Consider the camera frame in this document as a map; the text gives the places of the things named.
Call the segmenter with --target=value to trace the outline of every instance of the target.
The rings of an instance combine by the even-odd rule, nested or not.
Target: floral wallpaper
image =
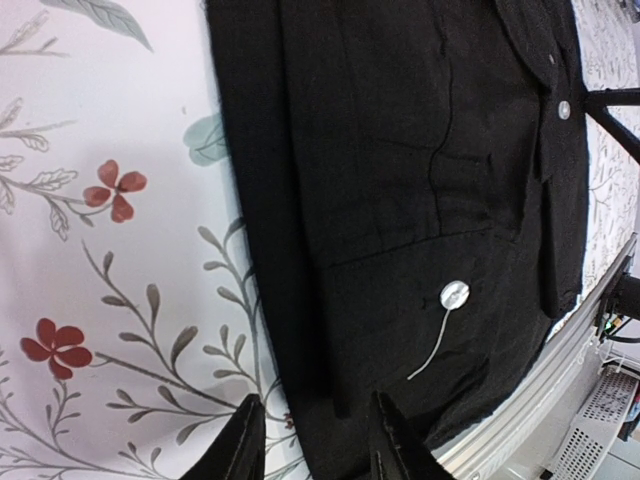
[[[576,0],[587,83],[629,21]],[[269,351],[199,0],[0,0],[0,479],[176,479],[249,392],[269,480],[310,478]],[[638,114],[619,109],[628,125]],[[637,168],[591,122],[587,289]]]

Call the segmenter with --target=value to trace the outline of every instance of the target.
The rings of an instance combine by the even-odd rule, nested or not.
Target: red flower
[[[147,186],[147,177],[140,172],[125,173],[118,181],[119,167],[115,160],[107,160],[98,168],[98,178],[107,187],[89,187],[83,192],[84,201],[90,207],[101,207],[111,198],[111,192],[115,192],[111,220],[122,223],[133,218],[133,207],[124,198],[124,193],[139,192]]]
[[[86,367],[93,360],[91,352],[79,347],[84,342],[84,334],[76,327],[56,328],[56,324],[48,318],[41,318],[36,328],[38,340],[23,338],[20,346],[30,360],[44,362],[49,360],[49,368],[60,380],[73,377],[71,369],[60,365],[58,360],[70,367]]]

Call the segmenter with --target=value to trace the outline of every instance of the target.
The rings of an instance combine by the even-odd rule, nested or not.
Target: metal frame
[[[491,417],[433,452],[455,478],[487,480],[549,413],[578,375],[581,357],[595,340],[594,317],[602,294],[635,246],[634,234],[513,395]]]

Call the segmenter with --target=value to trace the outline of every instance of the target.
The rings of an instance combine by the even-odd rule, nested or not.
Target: black fabric
[[[430,448],[489,415],[581,291],[588,155],[570,1],[209,0],[208,18],[265,319],[314,478],[366,474],[374,389]],[[452,280],[469,301],[408,382]]]

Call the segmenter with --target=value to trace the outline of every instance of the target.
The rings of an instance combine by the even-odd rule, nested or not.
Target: button
[[[566,100],[558,104],[558,116],[562,120],[567,120],[571,116],[571,105]]]
[[[455,280],[440,292],[440,303],[447,310],[457,310],[469,299],[469,285]]]

